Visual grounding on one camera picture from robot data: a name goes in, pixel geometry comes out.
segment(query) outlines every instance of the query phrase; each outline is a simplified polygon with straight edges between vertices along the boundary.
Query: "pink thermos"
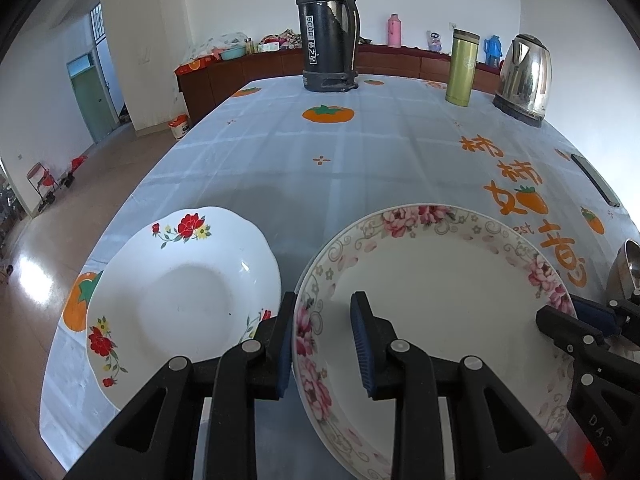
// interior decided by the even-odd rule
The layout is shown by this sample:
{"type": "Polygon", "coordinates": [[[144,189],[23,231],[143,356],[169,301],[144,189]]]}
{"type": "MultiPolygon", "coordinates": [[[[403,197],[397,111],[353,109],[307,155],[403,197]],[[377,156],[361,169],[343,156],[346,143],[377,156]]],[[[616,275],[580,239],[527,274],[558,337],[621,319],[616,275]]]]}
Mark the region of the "pink thermos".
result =
{"type": "Polygon", "coordinates": [[[397,14],[392,14],[386,22],[386,44],[388,46],[402,46],[402,22],[397,14]]]}

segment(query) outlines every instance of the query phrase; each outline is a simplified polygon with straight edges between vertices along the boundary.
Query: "silver screw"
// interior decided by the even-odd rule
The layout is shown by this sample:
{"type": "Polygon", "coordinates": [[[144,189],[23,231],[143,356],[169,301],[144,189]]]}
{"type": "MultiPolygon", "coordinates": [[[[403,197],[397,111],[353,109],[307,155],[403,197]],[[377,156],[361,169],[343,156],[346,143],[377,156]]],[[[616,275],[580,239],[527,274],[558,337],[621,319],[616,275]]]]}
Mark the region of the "silver screw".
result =
{"type": "Polygon", "coordinates": [[[254,352],[257,352],[261,346],[262,345],[260,344],[260,341],[255,339],[248,339],[247,341],[242,343],[242,350],[244,350],[248,354],[252,354],[254,352]]]}
{"type": "Polygon", "coordinates": [[[394,352],[408,352],[411,345],[404,339],[396,339],[391,342],[391,349],[394,352]]]}
{"type": "Polygon", "coordinates": [[[482,368],[482,361],[476,356],[470,355],[469,357],[465,357],[465,366],[469,368],[469,370],[479,370],[482,368]]]}
{"type": "Polygon", "coordinates": [[[179,370],[184,370],[186,366],[187,366],[187,359],[182,356],[174,357],[169,361],[169,370],[173,370],[174,372],[177,372],[179,370]]]}

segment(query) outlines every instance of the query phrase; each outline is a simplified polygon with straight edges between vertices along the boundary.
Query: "bucket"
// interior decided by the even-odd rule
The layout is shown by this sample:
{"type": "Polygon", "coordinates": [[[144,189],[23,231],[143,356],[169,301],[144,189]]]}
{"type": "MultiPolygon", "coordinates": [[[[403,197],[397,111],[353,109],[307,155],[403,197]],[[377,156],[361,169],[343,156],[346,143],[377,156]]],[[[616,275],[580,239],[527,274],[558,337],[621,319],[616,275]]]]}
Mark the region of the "bucket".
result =
{"type": "Polygon", "coordinates": [[[173,121],[170,121],[168,124],[176,139],[183,138],[189,131],[189,117],[187,115],[178,115],[173,121]]]}

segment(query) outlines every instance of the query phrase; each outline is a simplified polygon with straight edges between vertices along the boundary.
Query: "thermos lid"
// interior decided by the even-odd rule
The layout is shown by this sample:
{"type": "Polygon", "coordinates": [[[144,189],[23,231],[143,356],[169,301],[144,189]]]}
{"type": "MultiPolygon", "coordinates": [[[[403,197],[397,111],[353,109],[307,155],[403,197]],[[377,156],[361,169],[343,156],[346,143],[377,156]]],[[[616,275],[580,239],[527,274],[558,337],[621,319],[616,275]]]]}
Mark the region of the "thermos lid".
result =
{"type": "Polygon", "coordinates": [[[544,46],[542,44],[542,42],[538,38],[536,38],[535,36],[532,36],[530,34],[518,34],[516,36],[516,38],[520,38],[521,40],[530,41],[531,43],[536,44],[537,46],[541,46],[542,48],[547,50],[546,46],[544,46]]]}
{"type": "Polygon", "coordinates": [[[456,28],[453,31],[453,38],[456,40],[463,40],[475,44],[480,44],[480,36],[472,32],[467,32],[466,30],[460,30],[459,28],[456,28]]]}

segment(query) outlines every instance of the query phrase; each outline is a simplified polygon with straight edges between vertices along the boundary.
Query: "floor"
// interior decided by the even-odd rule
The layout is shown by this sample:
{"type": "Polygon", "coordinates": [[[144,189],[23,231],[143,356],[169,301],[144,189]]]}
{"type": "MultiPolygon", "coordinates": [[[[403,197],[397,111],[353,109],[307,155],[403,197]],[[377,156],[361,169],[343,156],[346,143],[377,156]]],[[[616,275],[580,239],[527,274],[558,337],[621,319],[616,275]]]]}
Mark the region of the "floor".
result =
{"type": "Polygon", "coordinates": [[[43,480],[65,471],[40,438],[40,390],[66,296],[95,243],[142,178],[175,144],[171,132],[137,137],[128,124],[87,153],[69,190],[8,240],[15,270],[0,285],[0,419],[43,480]],[[52,280],[49,294],[37,281],[52,280]]]}

